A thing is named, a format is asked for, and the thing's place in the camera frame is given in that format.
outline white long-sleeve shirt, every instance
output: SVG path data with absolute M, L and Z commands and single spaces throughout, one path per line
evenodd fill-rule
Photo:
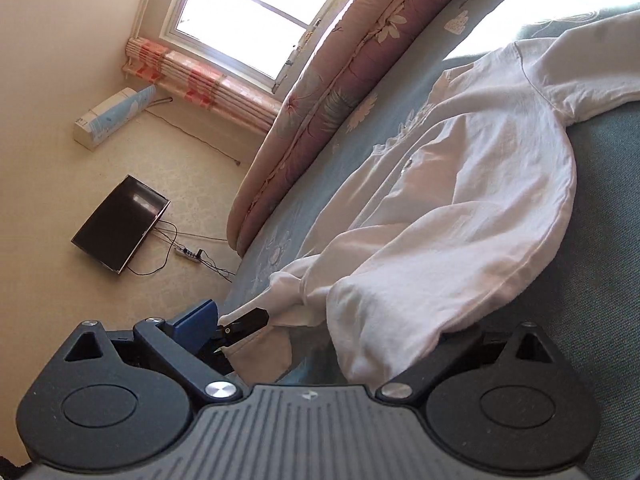
M 375 388 L 519 293 L 571 215 L 565 128 L 640 100 L 640 11 L 448 70 L 400 135 L 345 181 L 299 259 L 254 300 L 267 327 L 227 351 L 247 382 L 290 364 L 288 328 L 326 320 L 348 380 Z

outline black monitor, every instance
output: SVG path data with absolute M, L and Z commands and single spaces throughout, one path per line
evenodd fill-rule
M 71 241 L 119 274 L 169 203 L 157 191 L 127 175 Z

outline window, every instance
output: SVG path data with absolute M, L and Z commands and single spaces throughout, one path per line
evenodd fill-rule
M 174 0 L 163 39 L 283 98 L 346 1 Z

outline black cable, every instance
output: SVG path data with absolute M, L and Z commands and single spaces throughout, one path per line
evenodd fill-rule
M 203 253 L 203 254 L 204 254 L 204 255 L 205 255 L 209 260 L 211 260 L 211 263 L 213 263 L 213 265 L 214 265 L 217 269 L 222 270 L 223 272 L 226 272 L 227 274 L 232 274 L 232 275 L 234 275 L 234 276 L 236 275 L 234 272 L 231 272 L 230 270 L 222 269 L 221 267 L 219 267 L 219 266 L 218 266 L 218 264 L 214 261 L 214 259 L 213 259 L 211 256 L 209 256 L 209 255 L 207 254 L 207 251 L 205 251 L 204 249 L 202 250 L 202 253 Z
M 174 226 L 174 228 L 175 228 L 174 239 L 171 240 L 171 243 L 169 244 L 169 248 L 167 249 L 166 256 L 164 258 L 164 264 L 162 264 L 156 270 L 152 270 L 151 272 L 136 272 L 131 267 L 127 266 L 127 269 L 129 269 L 131 272 L 133 272 L 136 276 L 151 276 L 152 274 L 155 274 L 156 272 L 158 272 L 158 270 L 164 269 L 164 267 L 166 266 L 166 263 L 169 261 L 169 253 L 171 252 L 171 248 L 175 244 L 175 239 L 178 237 L 178 228 L 174 224 L 172 224 L 171 222 L 167 222 L 166 220 L 160 220 L 160 222 L 164 222 L 165 224 L 170 224 L 170 225 Z
M 184 245 L 181 245 L 177 242 L 174 242 L 171 240 L 171 238 L 169 238 L 164 232 L 162 232 L 160 229 L 158 229 L 157 227 L 154 228 L 154 231 L 157 231 L 158 234 L 161 234 L 164 238 L 166 238 L 166 240 L 162 240 L 162 238 L 159 238 L 160 240 L 162 240 L 165 243 L 168 243 L 169 245 L 174 245 L 180 249 L 185 249 Z M 221 278 L 224 278 L 225 280 L 227 280 L 229 283 L 233 283 L 230 279 L 229 279 L 229 275 L 236 275 L 234 272 L 231 272 L 228 269 L 221 269 L 220 267 L 218 267 L 218 265 L 216 264 L 216 262 L 214 261 L 214 259 L 209 256 L 207 254 L 207 251 L 205 251 L 204 249 L 202 249 L 202 253 L 209 259 L 211 260 L 211 263 L 209 263 L 206 260 L 200 259 L 200 263 L 203 264 L 205 267 L 207 267 L 207 269 L 213 270 L 215 273 L 217 273 Z
M 159 222 L 164 222 L 166 224 L 171 223 L 171 222 L 167 222 L 165 220 L 159 220 Z M 158 231 L 167 231 L 169 233 L 173 233 L 173 231 L 171 231 L 169 229 L 162 229 L 161 227 L 156 227 L 156 230 L 158 230 Z M 226 238 L 214 238 L 214 237 L 211 237 L 211 236 L 197 235 L 197 234 L 194 234 L 194 233 L 185 233 L 185 232 L 182 232 L 182 231 L 178 231 L 178 234 L 179 235 L 183 235 L 183 236 L 193 236 L 194 238 L 204 238 L 205 240 L 215 240 L 217 242 L 226 242 L 227 241 Z

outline round bolt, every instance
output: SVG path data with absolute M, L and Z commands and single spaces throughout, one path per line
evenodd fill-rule
M 228 399 L 229 397 L 233 397 L 238 389 L 234 384 L 227 383 L 226 381 L 216 381 L 207 384 L 204 391 L 209 397 L 213 397 L 214 399 Z
M 387 383 L 380 388 L 380 393 L 389 399 L 406 399 L 413 392 L 411 386 L 404 383 Z

